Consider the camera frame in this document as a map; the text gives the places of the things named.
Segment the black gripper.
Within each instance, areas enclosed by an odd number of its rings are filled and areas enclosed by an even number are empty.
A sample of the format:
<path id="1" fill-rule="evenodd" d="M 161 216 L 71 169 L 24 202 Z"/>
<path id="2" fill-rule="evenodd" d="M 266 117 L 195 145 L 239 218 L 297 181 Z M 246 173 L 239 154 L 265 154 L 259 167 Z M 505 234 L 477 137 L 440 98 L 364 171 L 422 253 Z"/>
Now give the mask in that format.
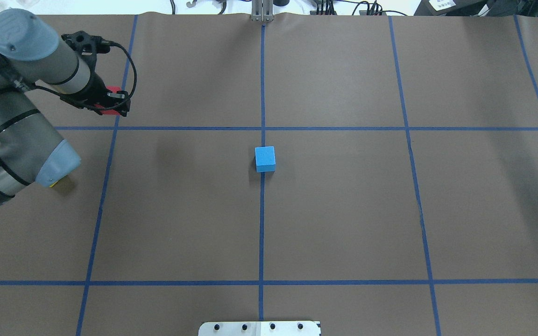
<path id="1" fill-rule="evenodd" d="M 107 109 L 113 101 L 124 101 L 127 98 L 126 91 L 109 92 L 102 79 L 90 70 L 78 70 L 72 77 L 60 83 L 62 101 L 77 108 L 85 105 L 95 108 L 98 115 L 127 116 L 130 104 L 122 104 L 115 109 Z"/>

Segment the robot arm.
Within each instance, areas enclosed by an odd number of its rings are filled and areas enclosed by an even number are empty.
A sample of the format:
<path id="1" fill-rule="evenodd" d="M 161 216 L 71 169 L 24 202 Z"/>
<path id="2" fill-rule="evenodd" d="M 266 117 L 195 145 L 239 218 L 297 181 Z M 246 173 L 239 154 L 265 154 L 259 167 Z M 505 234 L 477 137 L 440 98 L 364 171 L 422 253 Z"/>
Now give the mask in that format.
<path id="1" fill-rule="evenodd" d="M 32 90 L 98 115 L 125 117 L 130 91 L 105 85 L 96 73 L 98 55 L 127 49 L 84 31 L 58 34 L 36 14 L 19 8 L 0 12 L 0 206 L 25 187 L 49 187 L 81 164 L 72 145 L 26 96 Z"/>

